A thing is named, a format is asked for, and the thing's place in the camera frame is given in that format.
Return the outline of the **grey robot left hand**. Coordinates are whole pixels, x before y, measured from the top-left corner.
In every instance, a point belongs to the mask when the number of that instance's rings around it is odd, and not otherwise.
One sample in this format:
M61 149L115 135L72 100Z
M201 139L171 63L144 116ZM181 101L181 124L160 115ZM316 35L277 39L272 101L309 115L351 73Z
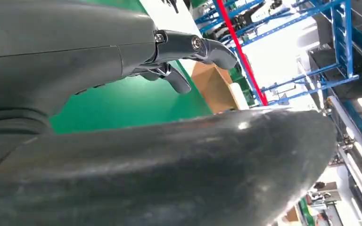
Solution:
M146 14L78 0L0 0L0 226L265 226L337 150L316 110L266 107L58 135L72 95L141 75L190 91L169 62L235 55Z

